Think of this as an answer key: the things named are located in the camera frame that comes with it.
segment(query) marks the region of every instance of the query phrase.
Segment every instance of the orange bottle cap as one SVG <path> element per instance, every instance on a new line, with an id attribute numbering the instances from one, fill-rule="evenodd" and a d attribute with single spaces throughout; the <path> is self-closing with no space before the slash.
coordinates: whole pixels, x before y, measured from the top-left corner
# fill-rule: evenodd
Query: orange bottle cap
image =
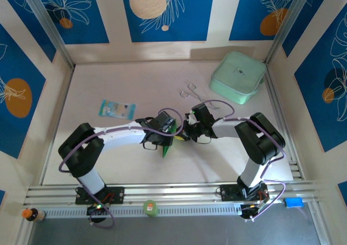
<path id="1" fill-rule="evenodd" d="M 25 209 L 22 212 L 22 217 L 24 217 L 26 219 L 29 218 L 31 215 L 33 215 L 33 212 L 30 209 Z"/>

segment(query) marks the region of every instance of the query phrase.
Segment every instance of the mint green container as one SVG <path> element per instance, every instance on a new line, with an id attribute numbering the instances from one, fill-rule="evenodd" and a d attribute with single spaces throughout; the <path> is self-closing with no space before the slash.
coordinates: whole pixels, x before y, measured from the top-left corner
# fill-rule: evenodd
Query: mint green container
<path id="1" fill-rule="evenodd" d="M 244 104 L 258 91 L 266 65 L 238 51 L 229 53 L 211 76 L 212 91 L 238 104 Z"/>

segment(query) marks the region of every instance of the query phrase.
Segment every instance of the blue packet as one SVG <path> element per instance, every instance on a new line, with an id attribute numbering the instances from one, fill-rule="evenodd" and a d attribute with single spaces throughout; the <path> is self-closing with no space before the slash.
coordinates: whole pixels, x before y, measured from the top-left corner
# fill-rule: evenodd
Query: blue packet
<path id="1" fill-rule="evenodd" d="M 102 117 L 113 117 L 132 120 L 136 104 L 125 104 L 114 101 L 103 100 L 99 115 Z"/>

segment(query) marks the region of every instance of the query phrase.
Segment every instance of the white tabletop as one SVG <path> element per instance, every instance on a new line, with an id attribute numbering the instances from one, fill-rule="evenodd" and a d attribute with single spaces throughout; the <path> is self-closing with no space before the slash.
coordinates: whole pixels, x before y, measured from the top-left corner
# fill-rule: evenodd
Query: white tabletop
<path id="1" fill-rule="evenodd" d="M 111 127 L 127 124 L 126 119 L 99 116 L 103 99 L 134 103 L 134 119 L 155 117 L 164 107 L 173 107 L 182 114 L 200 103 L 179 93 L 194 83 L 204 99 L 220 99 L 231 103 L 235 117 L 248 117 L 262 112 L 277 126 L 266 86 L 244 105 L 235 104 L 209 89 L 210 76 L 218 61 L 170 61 L 77 65 L 63 109 L 44 185 L 75 184 L 68 173 L 60 173 L 62 159 L 57 150 L 81 124 Z M 215 118 L 230 113 L 230 108 L 216 103 Z M 165 158 L 162 148 L 143 149 L 140 144 L 121 146 L 103 152 L 96 164 L 106 184 L 115 183 L 198 183 L 235 181 L 244 170 L 248 156 L 238 138 L 213 139 L 208 145 L 174 140 Z M 273 164 L 266 179 L 292 180 L 286 160 Z"/>

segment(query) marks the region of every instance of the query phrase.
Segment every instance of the gray floor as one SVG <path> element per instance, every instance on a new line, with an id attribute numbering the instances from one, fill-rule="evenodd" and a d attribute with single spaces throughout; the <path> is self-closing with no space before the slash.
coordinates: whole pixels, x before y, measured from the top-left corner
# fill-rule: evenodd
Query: gray floor
<path id="1" fill-rule="evenodd" d="M 308 206 L 275 204 L 254 223 L 239 216 L 118 218 L 111 230 L 82 219 L 35 223 L 29 244 L 311 245 L 320 244 Z"/>

